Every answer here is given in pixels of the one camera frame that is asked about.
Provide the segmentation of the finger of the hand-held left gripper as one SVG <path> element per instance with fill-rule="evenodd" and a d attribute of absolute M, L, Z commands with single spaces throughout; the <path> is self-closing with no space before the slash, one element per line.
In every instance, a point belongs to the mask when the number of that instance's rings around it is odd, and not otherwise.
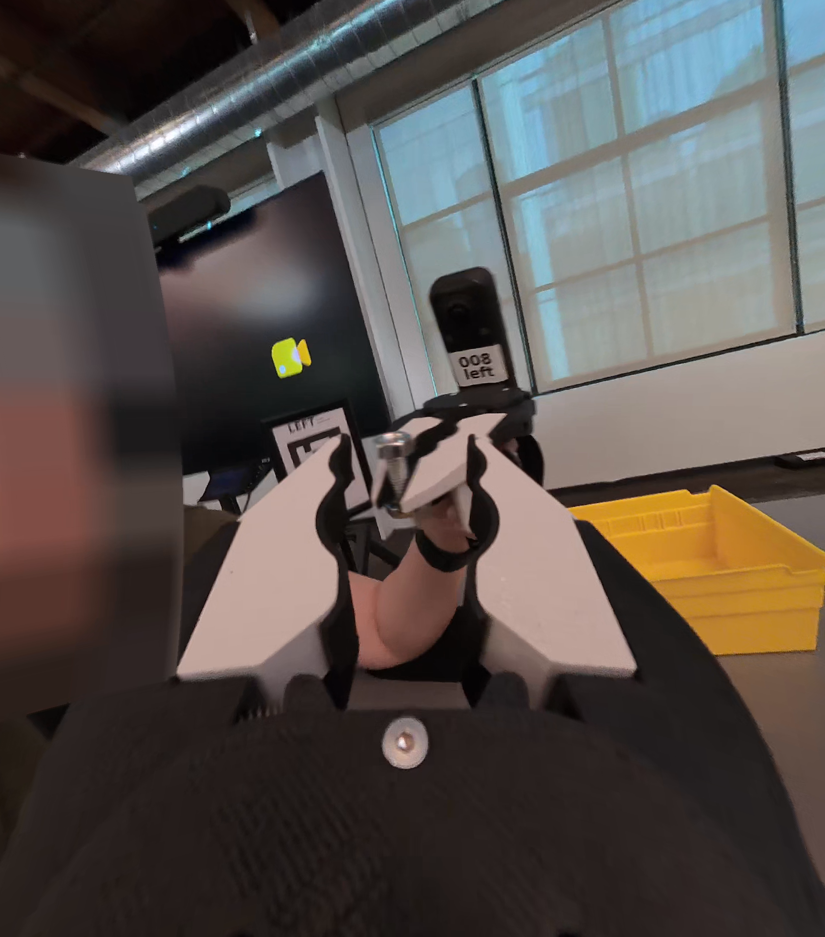
<path fill-rule="evenodd" d="M 437 449 L 414 449 L 408 459 L 409 478 L 402 498 L 406 514 L 415 514 L 429 503 L 452 495 L 461 514 L 498 514 L 495 496 L 500 493 L 501 455 L 492 451 L 504 436 L 504 413 L 441 413 L 428 416 L 451 419 L 457 434 Z"/>
<path fill-rule="evenodd" d="M 400 449 L 437 449 L 457 430 L 457 423 L 451 419 L 412 417 L 389 433 L 389 442 Z"/>

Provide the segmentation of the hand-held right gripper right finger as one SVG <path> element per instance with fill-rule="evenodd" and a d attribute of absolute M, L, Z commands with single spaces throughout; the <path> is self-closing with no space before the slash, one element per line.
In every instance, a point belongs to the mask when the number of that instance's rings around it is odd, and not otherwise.
<path fill-rule="evenodd" d="M 487 437 L 467 442 L 476 552 L 466 601 L 486 623 L 480 665 L 513 673 L 542 709 L 559 677 L 631 677 L 636 662 L 579 527 Z"/>

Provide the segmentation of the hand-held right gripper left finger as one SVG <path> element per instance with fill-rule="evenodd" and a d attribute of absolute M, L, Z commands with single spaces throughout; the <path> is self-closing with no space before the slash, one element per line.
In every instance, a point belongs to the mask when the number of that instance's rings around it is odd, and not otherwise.
<path fill-rule="evenodd" d="M 328 439 L 249 510 L 177 665 L 177 677 L 255 680 L 268 707 L 296 676 L 318 678 L 347 709 L 354 609 L 341 545 L 353 480 L 348 435 Z"/>

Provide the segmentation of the steel hex bolt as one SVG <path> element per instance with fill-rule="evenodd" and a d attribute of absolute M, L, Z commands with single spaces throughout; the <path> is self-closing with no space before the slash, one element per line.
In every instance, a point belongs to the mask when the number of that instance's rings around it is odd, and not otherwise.
<path fill-rule="evenodd" d="M 377 457 L 376 461 L 370 488 L 371 503 L 394 519 L 407 518 L 402 509 L 402 498 L 409 478 L 408 459 L 384 462 Z"/>

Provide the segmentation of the yellow plastic bin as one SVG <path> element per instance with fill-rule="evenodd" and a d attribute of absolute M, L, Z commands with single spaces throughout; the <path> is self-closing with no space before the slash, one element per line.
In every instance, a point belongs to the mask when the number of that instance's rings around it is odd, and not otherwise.
<path fill-rule="evenodd" d="M 721 486 L 572 507 L 716 656 L 817 649 L 825 551 Z"/>

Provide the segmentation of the person's left forearm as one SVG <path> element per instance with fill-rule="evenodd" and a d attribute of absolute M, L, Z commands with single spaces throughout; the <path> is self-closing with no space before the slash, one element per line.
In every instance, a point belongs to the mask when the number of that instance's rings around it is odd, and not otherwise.
<path fill-rule="evenodd" d="M 459 606 L 465 570 L 440 571 L 418 554 L 384 580 L 351 571 L 349 594 L 363 670 L 386 670 L 430 650 Z"/>

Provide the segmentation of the person's left hand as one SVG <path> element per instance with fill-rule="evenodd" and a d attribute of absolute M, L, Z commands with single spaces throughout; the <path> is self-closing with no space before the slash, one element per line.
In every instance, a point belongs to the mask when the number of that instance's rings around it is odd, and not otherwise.
<path fill-rule="evenodd" d="M 452 495 L 439 498 L 419 509 L 414 519 L 418 530 L 442 551 L 462 554 L 469 548 L 469 538 Z"/>

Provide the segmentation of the black wristband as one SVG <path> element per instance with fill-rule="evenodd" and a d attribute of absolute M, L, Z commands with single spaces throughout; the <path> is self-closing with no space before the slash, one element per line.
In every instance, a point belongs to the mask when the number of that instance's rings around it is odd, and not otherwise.
<path fill-rule="evenodd" d="M 474 544 L 469 544 L 467 549 L 458 553 L 442 549 L 431 541 L 422 529 L 416 532 L 415 544 L 419 554 L 431 568 L 445 573 L 464 569 L 479 553 Z"/>

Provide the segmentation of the black framed marker sign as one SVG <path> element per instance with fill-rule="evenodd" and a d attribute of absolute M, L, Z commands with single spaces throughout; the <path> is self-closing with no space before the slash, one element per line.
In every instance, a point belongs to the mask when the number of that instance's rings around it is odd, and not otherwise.
<path fill-rule="evenodd" d="M 351 440 L 353 469 L 353 480 L 345 494 L 348 515 L 354 517 L 372 508 L 372 475 L 362 435 L 347 399 L 264 421 L 262 432 L 279 484 L 329 439 L 347 435 Z"/>

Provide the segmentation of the black textured pad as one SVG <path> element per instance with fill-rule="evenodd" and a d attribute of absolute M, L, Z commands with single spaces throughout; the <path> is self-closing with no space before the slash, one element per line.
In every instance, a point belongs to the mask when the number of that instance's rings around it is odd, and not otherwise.
<path fill-rule="evenodd" d="M 365 667 L 372 678 L 399 682 L 460 683 L 468 655 L 459 646 L 436 643 L 411 661 L 387 667 Z"/>

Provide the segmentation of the large dark display screen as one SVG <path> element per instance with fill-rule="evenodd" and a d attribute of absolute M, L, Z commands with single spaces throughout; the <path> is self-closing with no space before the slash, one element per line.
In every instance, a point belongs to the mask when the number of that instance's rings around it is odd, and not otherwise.
<path fill-rule="evenodd" d="M 264 423 L 348 401 L 364 438 L 390 423 L 321 172 L 160 260 L 183 474 L 266 458 Z"/>

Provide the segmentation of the large grid window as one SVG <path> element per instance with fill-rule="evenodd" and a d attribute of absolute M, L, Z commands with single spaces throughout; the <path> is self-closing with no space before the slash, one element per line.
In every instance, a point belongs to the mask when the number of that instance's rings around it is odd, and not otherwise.
<path fill-rule="evenodd" d="M 825 2 L 618 3 L 371 137 L 439 393 L 471 267 L 537 392 L 825 330 Z"/>

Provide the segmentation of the silver ventilation duct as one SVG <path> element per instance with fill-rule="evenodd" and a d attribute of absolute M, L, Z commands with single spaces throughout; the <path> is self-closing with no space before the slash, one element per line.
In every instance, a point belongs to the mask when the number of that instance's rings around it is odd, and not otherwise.
<path fill-rule="evenodd" d="M 502 5 L 319 2 L 70 165 L 129 178 L 146 197 Z"/>

